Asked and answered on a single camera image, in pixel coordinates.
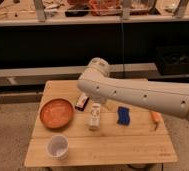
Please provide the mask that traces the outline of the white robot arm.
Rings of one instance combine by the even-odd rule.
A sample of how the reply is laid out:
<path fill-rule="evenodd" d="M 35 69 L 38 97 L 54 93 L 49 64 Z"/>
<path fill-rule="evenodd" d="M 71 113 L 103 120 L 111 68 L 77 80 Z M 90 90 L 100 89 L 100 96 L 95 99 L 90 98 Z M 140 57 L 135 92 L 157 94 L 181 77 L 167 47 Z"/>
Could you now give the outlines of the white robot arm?
<path fill-rule="evenodd" d="M 77 87 L 97 103 L 112 99 L 189 121 L 189 83 L 110 78 L 109 69 L 107 61 L 93 58 Z"/>

